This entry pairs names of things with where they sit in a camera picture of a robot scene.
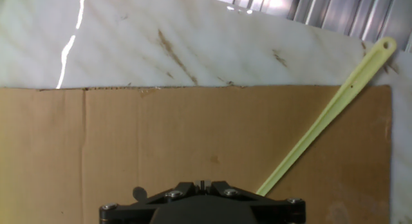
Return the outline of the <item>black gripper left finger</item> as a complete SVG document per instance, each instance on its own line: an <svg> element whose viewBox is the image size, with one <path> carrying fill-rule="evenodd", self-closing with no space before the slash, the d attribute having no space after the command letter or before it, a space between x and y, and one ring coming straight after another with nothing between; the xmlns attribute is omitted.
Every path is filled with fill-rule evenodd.
<svg viewBox="0 0 412 224"><path fill-rule="evenodd" d="M142 187L133 189L136 203L119 205L107 203L99 208L100 224L150 223L156 210L173 201L201 194L203 182L180 182L176 187L149 197Z"/></svg>

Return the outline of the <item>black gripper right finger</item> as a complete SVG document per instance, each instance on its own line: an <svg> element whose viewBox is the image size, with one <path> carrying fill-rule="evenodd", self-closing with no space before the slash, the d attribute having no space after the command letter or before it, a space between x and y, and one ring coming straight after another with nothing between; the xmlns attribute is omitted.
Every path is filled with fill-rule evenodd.
<svg viewBox="0 0 412 224"><path fill-rule="evenodd" d="M273 200L229 185L226 181L203 181L203 194L249 208L258 223L306 223L306 202L301 198Z"/></svg>

